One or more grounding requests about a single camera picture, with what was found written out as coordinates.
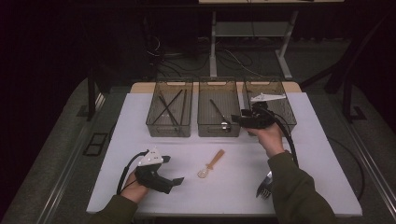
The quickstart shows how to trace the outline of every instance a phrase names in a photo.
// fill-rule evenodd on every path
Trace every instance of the fork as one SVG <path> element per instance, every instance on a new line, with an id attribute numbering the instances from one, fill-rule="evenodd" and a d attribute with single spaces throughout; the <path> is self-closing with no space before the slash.
<path id="1" fill-rule="evenodd" d="M 262 183 L 259 185 L 256 193 L 256 198 L 261 195 L 262 198 L 265 200 L 271 195 L 272 181 L 272 172 L 270 171 L 268 175 L 264 178 Z"/>

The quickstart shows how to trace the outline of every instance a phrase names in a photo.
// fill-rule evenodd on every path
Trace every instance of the background desk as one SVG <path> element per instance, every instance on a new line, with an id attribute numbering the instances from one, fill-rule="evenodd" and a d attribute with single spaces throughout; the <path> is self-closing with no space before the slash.
<path id="1" fill-rule="evenodd" d="M 133 93 L 127 95 L 88 212 L 94 213 L 104 208 L 116 192 L 124 166 L 135 154 L 147 148 L 158 147 L 163 155 L 172 157 L 168 163 L 163 164 L 159 174 L 169 179 L 182 176 L 185 179 L 168 195 L 151 190 L 140 204 L 138 216 L 275 215 L 271 199 L 264 201 L 255 197 L 257 187 L 269 171 L 266 162 L 268 158 L 257 138 L 249 136 L 243 130 L 236 138 L 199 137 L 196 122 L 197 93 L 193 95 L 191 137 L 152 138 L 145 123 L 152 93 L 135 93 L 141 85 L 154 87 L 154 83 L 137 83 L 132 88 Z M 292 135 L 301 168 L 315 178 L 317 191 L 329 202 L 337 216 L 361 216 L 361 206 L 332 152 L 306 94 L 289 92 L 288 97 L 297 118 L 297 126 Z M 289 148 L 286 139 L 284 146 Z M 197 172 L 221 148 L 225 154 L 216 164 L 215 170 L 207 178 L 199 178 Z"/>

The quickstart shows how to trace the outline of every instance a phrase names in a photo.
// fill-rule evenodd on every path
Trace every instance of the olive green sleeve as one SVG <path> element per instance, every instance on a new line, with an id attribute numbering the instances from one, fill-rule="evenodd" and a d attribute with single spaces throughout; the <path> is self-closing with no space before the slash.
<path id="1" fill-rule="evenodd" d="M 337 223 L 332 208 L 315 190 L 314 179 L 299 169 L 288 152 L 272 157 L 273 201 L 279 223 Z"/>
<path id="2" fill-rule="evenodd" d="M 106 207 L 94 214 L 90 224 L 131 224 L 137 204 L 120 195 L 114 195 Z"/>

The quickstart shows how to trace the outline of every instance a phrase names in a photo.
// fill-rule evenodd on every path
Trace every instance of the person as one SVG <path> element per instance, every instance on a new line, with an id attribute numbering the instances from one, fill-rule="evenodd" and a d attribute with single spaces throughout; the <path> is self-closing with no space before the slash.
<path id="1" fill-rule="evenodd" d="M 299 169 L 283 148 L 282 132 L 277 124 L 265 129 L 246 129 L 258 136 L 269 158 L 273 174 L 271 188 L 278 222 L 281 224 L 333 224 L 337 219 L 332 208 L 315 190 L 314 179 Z M 90 223 L 131 223 L 137 205 L 149 189 L 135 181 L 132 172 L 120 195 L 114 195 L 107 206 L 94 214 Z"/>

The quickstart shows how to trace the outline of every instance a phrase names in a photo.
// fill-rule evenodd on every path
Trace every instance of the dark floor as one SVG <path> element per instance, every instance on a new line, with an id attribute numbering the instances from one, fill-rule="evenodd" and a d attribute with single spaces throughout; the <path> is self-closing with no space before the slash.
<path id="1" fill-rule="evenodd" d="M 250 71 L 262 76 L 279 76 L 281 70 L 274 49 L 280 42 L 274 39 L 259 39 L 255 42 L 232 41 L 218 43 L 218 76 L 242 77 Z M 337 62 L 348 46 L 344 40 L 291 42 L 286 60 L 293 81 L 302 82 Z M 177 52 L 168 50 L 165 61 L 158 66 L 158 76 L 201 77 L 208 74 L 208 48 L 203 44 L 199 57 L 180 58 Z M 334 153 L 339 160 L 351 187 L 357 196 L 363 187 L 362 175 L 354 158 L 358 158 L 364 173 L 364 192 L 360 202 L 362 217 L 343 217 L 340 223 L 396 223 L 396 218 L 384 202 L 385 196 L 376 183 L 370 167 L 361 160 L 360 142 L 370 152 L 381 175 L 390 189 L 396 189 L 396 138 L 388 125 L 381 119 L 364 94 L 353 90 L 352 105 L 358 106 L 367 119 L 353 124 L 341 115 L 342 92 L 327 94 L 323 90 L 327 78 L 304 89 L 316 110 L 320 123 L 328 135 Z M 87 83 L 82 82 L 70 96 L 46 145 L 42 148 L 35 165 L 21 186 L 17 197 L 3 223 L 84 223 L 90 215 L 85 212 L 92 189 L 101 167 L 111 131 L 118 119 L 125 94 L 130 87 L 114 87 L 111 93 L 99 101 L 98 111 L 91 122 L 78 117 L 78 111 L 87 105 Z M 93 133 L 107 133 L 103 152 L 98 157 L 82 156 Z M 152 219 L 155 223 L 268 223 L 262 218 L 165 218 Z"/>

